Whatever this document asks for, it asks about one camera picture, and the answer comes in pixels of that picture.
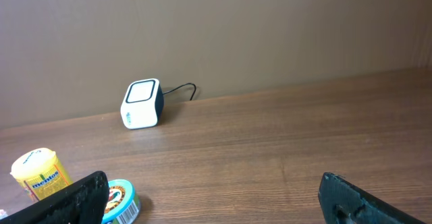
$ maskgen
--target yellow lid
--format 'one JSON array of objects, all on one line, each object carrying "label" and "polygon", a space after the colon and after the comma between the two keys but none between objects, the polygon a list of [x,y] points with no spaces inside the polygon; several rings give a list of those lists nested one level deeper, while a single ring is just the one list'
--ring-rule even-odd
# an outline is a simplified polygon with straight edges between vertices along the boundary
[{"label": "yellow lid", "polygon": [[12,164],[11,174],[16,180],[25,180],[41,174],[49,168],[57,157],[55,151],[39,148],[27,152]]}]

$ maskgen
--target yellow canister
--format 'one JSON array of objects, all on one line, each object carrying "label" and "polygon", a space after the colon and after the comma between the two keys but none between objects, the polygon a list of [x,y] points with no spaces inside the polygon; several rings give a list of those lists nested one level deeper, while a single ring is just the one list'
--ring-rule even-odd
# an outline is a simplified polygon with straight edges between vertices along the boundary
[{"label": "yellow canister", "polygon": [[54,151],[39,148],[22,155],[12,165],[11,175],[37,202],[72,184]]}]

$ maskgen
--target brown wood surface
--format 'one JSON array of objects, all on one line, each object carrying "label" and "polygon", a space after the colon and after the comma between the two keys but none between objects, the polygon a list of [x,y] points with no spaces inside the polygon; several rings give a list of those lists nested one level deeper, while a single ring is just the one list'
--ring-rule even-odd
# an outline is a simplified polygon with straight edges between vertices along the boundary
[{"label": "brown wood surface", "polygon": [[432,222],[431,141],[422,69],[180,103],[143,130],[118,112],[28,125],[0,131],[0,208],[31,204],[10,167],[47,147],[75,180],[130,180],[153,206],[138,223],[323,223],[325,171]]}]

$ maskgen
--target plastic lid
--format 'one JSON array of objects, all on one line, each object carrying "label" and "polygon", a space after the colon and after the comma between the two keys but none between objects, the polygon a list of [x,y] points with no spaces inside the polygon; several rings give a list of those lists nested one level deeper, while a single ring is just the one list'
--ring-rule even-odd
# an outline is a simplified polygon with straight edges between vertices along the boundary
[{"label": "plastic lid", "polygon": [[48,148],[39,148],[22,155],[12,164],[11,174],[16,179],[26,179],[38,175],[47,161],[55,157],[55,152]]},{"label": "plastic lid", "polygon": [[134,186],[128,180],[111,180],[108,182],[108,186],[109,197],[102,223],[110,221],[122,214],[135,197]]}]

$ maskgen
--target round tin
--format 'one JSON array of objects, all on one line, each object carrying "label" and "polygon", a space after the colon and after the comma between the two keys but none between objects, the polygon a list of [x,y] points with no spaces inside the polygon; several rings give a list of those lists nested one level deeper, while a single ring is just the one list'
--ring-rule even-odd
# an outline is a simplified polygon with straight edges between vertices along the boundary
[{"label": "round tin", "polygon": [[102,224],[131,224],[141,209],[134,186],[124,179],[112,180],[108,186],[109,197]]}]

